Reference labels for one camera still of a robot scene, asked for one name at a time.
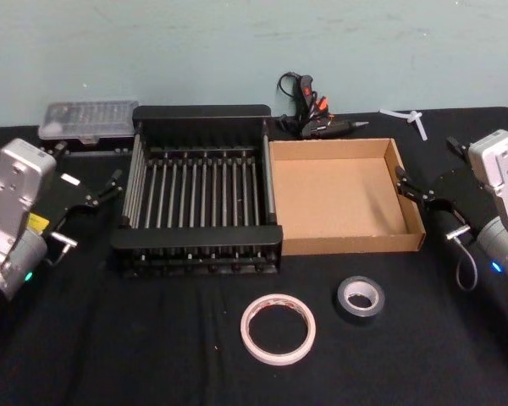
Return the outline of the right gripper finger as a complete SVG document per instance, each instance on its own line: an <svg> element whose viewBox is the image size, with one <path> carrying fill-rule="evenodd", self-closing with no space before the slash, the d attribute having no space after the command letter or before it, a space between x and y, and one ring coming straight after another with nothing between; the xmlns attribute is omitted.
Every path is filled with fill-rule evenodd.
<svg viewBox="0 0 508 406"><path fill-rule="evenodd" d="M397 193L415 202L423 209L429 209L433 203L433 195L427 189L417 185L402 166L395 167Z"/></svg>
<svg viewBox="0 0 508 406"><path fill-rule="evenodd" d="M462 144L455 137L447 137L445 145L448 151L455 156L465 156L467 154L468 147Z"/></svg>

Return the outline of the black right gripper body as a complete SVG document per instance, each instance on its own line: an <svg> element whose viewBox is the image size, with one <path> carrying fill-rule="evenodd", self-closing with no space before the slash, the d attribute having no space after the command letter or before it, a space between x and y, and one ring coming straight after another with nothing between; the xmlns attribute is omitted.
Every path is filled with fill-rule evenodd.
<svg viewBox="0 0 508 406"><path fill-rule="evenodd" d="M440 175L429 188L425 208L447 211L470 227L473 237L496 218L494 199L475 178L471 168L458 167Z"/></svg>

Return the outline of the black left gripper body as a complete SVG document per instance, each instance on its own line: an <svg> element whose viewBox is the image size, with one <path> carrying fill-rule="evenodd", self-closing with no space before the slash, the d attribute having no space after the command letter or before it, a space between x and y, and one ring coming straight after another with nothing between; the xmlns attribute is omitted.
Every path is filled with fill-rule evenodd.
<svg viewBox="0 0 508 406"><path fill-rule="evenodd" d="M96 193L67 173L55 174L50 186L31 207L27 229L48 239L73 216L93 214L99 204Z"/></svg>

